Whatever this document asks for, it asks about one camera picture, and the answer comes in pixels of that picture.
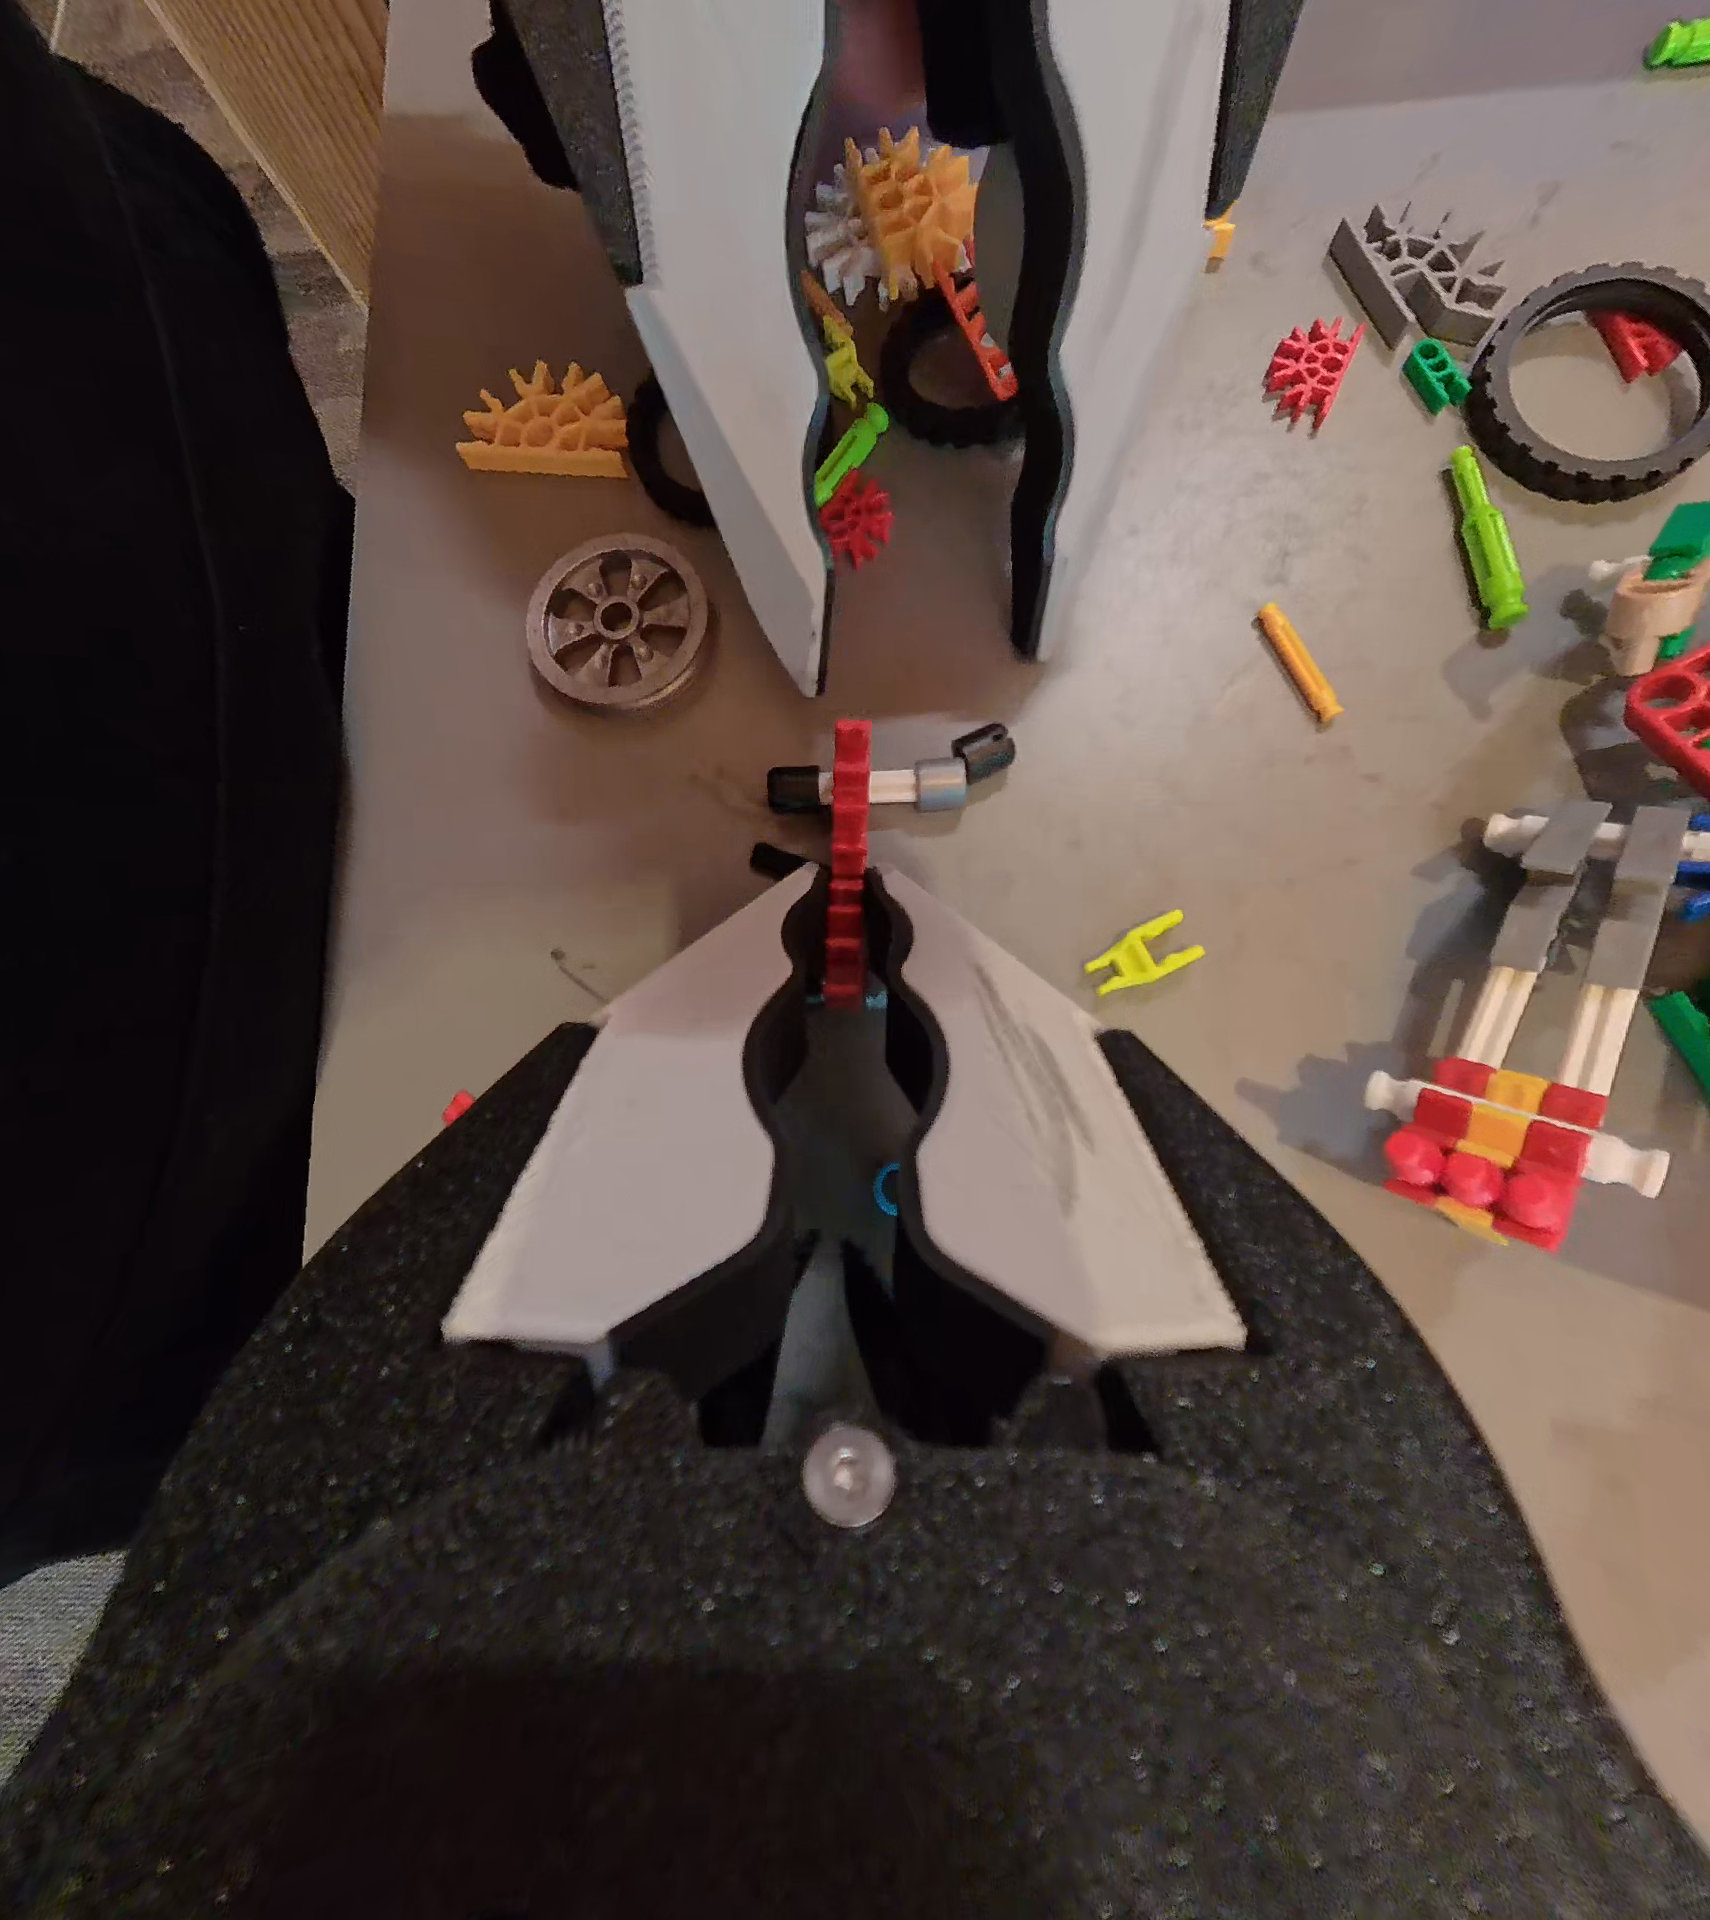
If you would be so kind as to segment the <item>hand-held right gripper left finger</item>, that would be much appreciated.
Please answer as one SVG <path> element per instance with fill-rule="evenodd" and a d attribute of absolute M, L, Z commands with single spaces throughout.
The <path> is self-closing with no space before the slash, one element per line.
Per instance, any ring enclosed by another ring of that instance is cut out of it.
<path fill-rule="evenodd" d="M 769 1354 L 796 1281 L 775 1112 L 806 1052 L 828 874 L 802 863 L 612 999 L 445 1320 L 594 1378 L 720 1386 Z"/>

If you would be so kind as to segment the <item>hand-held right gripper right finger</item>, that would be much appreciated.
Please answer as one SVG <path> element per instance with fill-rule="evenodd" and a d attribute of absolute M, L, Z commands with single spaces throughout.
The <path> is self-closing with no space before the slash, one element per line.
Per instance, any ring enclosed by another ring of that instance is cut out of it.
<path fill-rule="evenodd" d="M 1240 1350 L 1098 1019 L 902 870 L 868 870 L 868 931 L 914 1255 L 1098 1359 Z"/>

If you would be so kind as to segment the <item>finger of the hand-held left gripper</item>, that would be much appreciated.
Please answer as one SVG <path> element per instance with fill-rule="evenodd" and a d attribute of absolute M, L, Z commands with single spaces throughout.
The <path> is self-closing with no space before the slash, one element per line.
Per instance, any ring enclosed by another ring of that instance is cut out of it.
<path fill-rule="evenodd" d="M 825 680 L 814 508 L 828 385 L 792 268 L 792 175 L 821 2 L 606 2 L 642 281 L 628 308 L 762 632 Z"/>
<path fill-rule="evenodd" d="M 1154 360 L 1203 281 L 1228 2 L 1014 2 L 1006 128 L 1021 196 L 1007 349 L 1025 454 L 1010 641 L 1068 637 Z"/>

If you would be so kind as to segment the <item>red connector rod assembly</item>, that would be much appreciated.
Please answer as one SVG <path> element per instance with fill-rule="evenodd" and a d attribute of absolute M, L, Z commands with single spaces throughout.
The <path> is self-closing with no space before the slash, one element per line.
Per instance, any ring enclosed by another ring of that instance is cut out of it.
<path fill-rule="evenodd" d="M 977 752 L 952 741 L 938 757 L 907 769 L 877 769 L 868 719 L 839 719 L 832 761 L 825 765 L 775 765 L 766 777 L 773 813 L 828 815 L 828 905 L 821 931 L 819 997 L 830 1013 L 867 1005 L 867 870 L 868 813 L 877 805 L 910 805 L 921 813 L 963 808 L 980 779 Z"/>

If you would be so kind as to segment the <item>white snowflake connector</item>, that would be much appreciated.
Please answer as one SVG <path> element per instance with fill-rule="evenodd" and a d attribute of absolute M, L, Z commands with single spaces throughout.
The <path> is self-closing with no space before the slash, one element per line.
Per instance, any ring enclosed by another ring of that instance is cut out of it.
<path fill-rule="evenodd" d="M 887 286 L 888 281 L 863 191 L 867 152 L 855 138 L 846 138 L 832 178 L 816 186 L 816 206 L 802 214 L 809 268 L 825 295 L 844 304 L 862 299 L 873 283 Z"/>

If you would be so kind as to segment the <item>black rubber tire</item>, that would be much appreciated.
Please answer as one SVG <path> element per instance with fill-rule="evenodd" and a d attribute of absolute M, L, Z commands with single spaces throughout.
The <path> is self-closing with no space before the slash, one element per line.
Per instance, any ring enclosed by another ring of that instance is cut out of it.
<path fill-rule="evenodd" d="M 1546 439 L 1514 393 L 1514 363 L 1529 336 L 1551 321 L 1618 311 L 1651 321 L 1694 367 L 1697 410 L 1682 433 L 1655 451 L 1600 461 Z M 1488 332 L 1468 372 L 1467 426 L 1490 464 L 1551 503 L 1612 504 L 1655 493 L 1710 451 L 1710 288 L 1689 274 L 1646 264 L 1597 264 L 1567 271 L 1525 295 Z"/>
<path fill-rule="evenodd" d="M 653 372 L 648 372 L 628 403 L 628 457 L 651 503 L 687 526 L 713 530 L 716 517 L 698 482 L 677 479 L 662 450 L 670 426 L 670 403 Z"/>
<path fill-rule="evenodd" d="M 880 347 L 877 397 L 892 424 L 942 450 L 1020 442 L 1020 400 L 1000 400 L 950 304 L 921 295 L 893 318 Z"/>

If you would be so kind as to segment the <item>orange ladder piece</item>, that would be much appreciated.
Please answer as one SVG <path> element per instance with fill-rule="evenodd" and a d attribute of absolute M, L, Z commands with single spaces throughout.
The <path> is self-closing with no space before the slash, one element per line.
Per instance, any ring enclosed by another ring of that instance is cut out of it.
<path fill-rule="evenodd" d="M 963 332 L 977 369 L 998 403 L 1010 403 L 1020 393 L 1020 376 L 1007 353 L 993 340 L 985 325 L 977 281 L 971 271 L 938 274 L 938 295 L 948 302 L 959 329 Z"/>

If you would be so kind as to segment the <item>red fan connector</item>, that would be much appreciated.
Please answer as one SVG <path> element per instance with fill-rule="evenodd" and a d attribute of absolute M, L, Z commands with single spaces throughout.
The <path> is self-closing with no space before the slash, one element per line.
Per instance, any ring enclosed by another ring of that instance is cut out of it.
<path fill-rule="evenodd" d="M 1263 372 L 1263 400 L 1274 418 L 1292 426 L 1304 422 L 1308 433 L 1320 433 L 1367 332 L 1370 321 L 1347 326 L 1343 318 L 1313 318 L 1279 339 Z"/>

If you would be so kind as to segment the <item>red snowflake connector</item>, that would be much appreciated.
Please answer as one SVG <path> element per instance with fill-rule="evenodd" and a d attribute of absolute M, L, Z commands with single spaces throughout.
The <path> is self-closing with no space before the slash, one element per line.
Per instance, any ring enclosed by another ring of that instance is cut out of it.
<path fill-rule="evenodd" d="M 862 569 L 877 561 L 892 542 L 892 493 L 867 468 L 850 468 L 828 503 L 819 504 L 819 530 L 837 564 Z"/>

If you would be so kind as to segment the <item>wooden cabinet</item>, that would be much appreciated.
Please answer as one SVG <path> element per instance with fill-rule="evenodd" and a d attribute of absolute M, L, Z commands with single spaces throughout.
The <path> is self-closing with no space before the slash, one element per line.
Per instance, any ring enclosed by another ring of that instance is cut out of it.
<path fill-rule="evenodd" d="M 98 59 L 116 31 L 168 48 L 366 308 L 387 2 L 33 2 L 32 13 L 76 62 Z"/>

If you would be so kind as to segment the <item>grey fan connector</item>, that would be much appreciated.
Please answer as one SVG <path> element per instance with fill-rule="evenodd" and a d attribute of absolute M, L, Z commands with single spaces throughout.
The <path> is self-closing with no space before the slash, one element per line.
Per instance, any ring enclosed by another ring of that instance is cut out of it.
<path fill-rule="evenodd" d="M 1418 228 L 1411 207 L 1393 218 L 1374 206 L 1363 225 L 1335 228 L 1328 257 L 1382 347 L 1436 339 L 1476 349 L 1507 299 L 1503 261 L 1474 261 L 1479 242 Z"/>

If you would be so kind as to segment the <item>grey spoked wheel hub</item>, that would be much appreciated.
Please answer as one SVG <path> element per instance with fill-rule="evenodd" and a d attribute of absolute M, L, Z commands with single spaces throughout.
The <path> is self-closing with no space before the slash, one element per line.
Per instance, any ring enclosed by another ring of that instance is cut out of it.
<path fill-rule="evenodd" d="M 670 542 L 642 532 L 583 542 L 531 593 L 537 677 L 573 707 L 642 715 L 687 697 L 709 655 L 709 591 Z"/>

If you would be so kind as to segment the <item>multicolour construction toy model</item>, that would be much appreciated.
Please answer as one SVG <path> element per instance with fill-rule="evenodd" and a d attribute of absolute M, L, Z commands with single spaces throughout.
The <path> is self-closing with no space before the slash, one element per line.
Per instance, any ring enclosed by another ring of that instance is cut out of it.
<path fill-rule="evenodd" d="M 1522 876 L 1458 1052 L 1426 1076 L 1372 1073 L 1367 1105 L 1396 1117 L 1389 1189 L 1493 1242 L 1562 1245 L 1586 1188 L 1655 1199 L 1668 1155 L 1608 1128 L 1617 1070 L 1672 916 L 1710 920 L 1710 503 L 1676 508 L 1646 555 L 1593 564 L 1612 587 L 1611 659 L 1628 680 L 1624 725 L 1679 777 L 1682 805 L 1572 800 L 1551 813 L 1493 813 L 1482 844 Z M 1590 869 L 1611 869 L 1562 1062 L 1507 1056 Z M 1710 1102 L 1710 980 L 1655 997 L 1655 1020 Z"/>

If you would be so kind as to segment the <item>small red connector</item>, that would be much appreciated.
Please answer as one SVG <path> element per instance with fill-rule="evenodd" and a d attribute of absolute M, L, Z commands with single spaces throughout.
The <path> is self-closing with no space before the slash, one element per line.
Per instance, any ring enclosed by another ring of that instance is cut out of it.
<path fill-rule="evenodd" d="M 1668 329 L 1633 311 L 1590 308 L 1589 325 L 1624 383 L 1657 376 L 1682 356 L 1682 345 Z"/>

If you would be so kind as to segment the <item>person's black clothing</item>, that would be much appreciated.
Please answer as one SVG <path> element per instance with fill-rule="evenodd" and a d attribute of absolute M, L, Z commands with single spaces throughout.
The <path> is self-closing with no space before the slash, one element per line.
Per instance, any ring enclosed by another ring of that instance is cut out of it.
<path fill-rule="evenodd" d="M 0 2 L 0 1588 L 299 1263 L 354 517 L 229 175 Z"/>

